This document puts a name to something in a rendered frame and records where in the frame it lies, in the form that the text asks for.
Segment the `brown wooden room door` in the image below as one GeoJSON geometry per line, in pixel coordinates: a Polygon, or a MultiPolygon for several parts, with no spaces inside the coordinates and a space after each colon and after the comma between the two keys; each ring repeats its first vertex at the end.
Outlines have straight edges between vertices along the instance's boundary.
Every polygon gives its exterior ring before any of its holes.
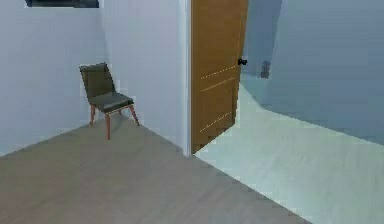
{"type": "Polygon", "coordinates": [[[248,0],[191,0],[191,151],[235,124],[248,0]]]}

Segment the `dark grey chair wooden legs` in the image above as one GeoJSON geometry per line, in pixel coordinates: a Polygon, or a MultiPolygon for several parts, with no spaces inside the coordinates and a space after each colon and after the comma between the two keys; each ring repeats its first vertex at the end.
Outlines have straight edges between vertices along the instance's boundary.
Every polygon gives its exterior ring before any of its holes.
{"type": "Polygon", "coordinates": [[[130,110],[136,124],[140,125],[134,109],[134,100],[116,91],[107,63],[82,65],[79,70],[90,105],[90,126],[94,125],[95,114],[99,110],[105,115],[106,138],[110,140],[111,115],[116,112],[122,114],[126,108],[130,110]]]}

